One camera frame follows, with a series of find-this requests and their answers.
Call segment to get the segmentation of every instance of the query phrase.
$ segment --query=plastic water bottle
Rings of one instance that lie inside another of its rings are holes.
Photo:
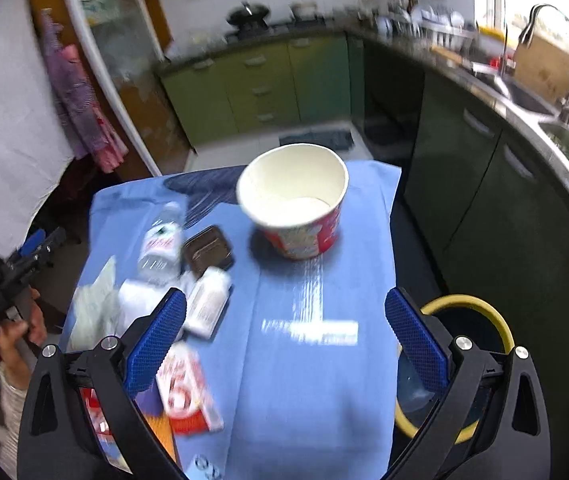
[[[149,283],[165,285],[180,275],[183,211],[176,202],[169,202],[154,219],[144,235],[138,277]]]

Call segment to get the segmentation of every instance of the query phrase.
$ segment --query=table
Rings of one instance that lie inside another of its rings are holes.
[[[188,339],[225,427],[178,438],[184,465],[203,454],[228,480],[365,480],[386,471],[397,339],[384,300],[395,286],[389,215],[400,170],[372,161],[347,168],[339,239],[303,262],[277,255],[234,203],[241,168],[223,170],[231,175],[226,189],[210,170],[185,174],[186,186],[175,189],[188,196],[167,189],[167,177],[95,196],[80,285],[92,283],[111,256],[117,285],[134,277],[142,236],[171,200],[190,204],[186,237],[217,224],[233,248],[234,285],[218,332],[208,342]],[[211,192],[198,188],[211,178],[204,186]],[[73,323],[71,309],[63,342]]]

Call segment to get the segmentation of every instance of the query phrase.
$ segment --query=paper bowl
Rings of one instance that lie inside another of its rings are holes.
[[[290,144],[266,152],[244,170],[236,193],[247,216],[287,258],[318,256],[337,238],[349,173],[333,151]]]

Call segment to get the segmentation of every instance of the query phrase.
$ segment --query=cabinet handle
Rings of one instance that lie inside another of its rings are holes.
[[[247,66],[260,66],[266,63],[266,57],[264,56],[257,56],[252,57],[250,59],[245,59],[245,65]]]
[[[478,120],[478,118],[475,117],[475,115],[469,112],[466,108],[464,108],[462,117],[464,118],[464,121],[481,136],[487,137],[487,139],[493,139],[495,137],[495,133],[491,131],[491,128]]]
[[[274,114],[260,114],[256,116],[256,119],[261,123],[268,123],[269,121],[273,121],[276,118]]]
[[[268,93],[271,92],[271,87],[270,86],[259,86],[258,88],[253,88],[251,89],[251,92],[253,93],[253,95],[267,95]]]
[[[504,158],[509,166],[511,166],[517,174],[523,176],[527,180],[535,180],[535,176],[527,170],[522,161],[515,156],[515,153],[508,146],[504,146]]]
[[[205,68],[209,68],[213,66],[213,59],[205,59],[204,61],[200,61],[198,63],[194,63],[194,70],[204,70]]]
[[[291,46],[295,48],[305,48],[311,45],[309,38],[299,38],[299,40],[291,40]]]

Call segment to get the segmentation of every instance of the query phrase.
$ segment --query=person's hand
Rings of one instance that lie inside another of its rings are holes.
[[[29,340],[37,345],[44,343],[46,339],[46,327],[44,326],[44,316],[42,310],[37,306],[35,300],[40,297],[37,290],[31,289],[33,301],[31,304],[31,332]],[[31,370],[24,362],[16,342],[29,330],[29,323],[26,321],[5,320],[0,324],[0,357],[5,365],[5,377],[7,382],[18,390],[26,390],[29,387]]]

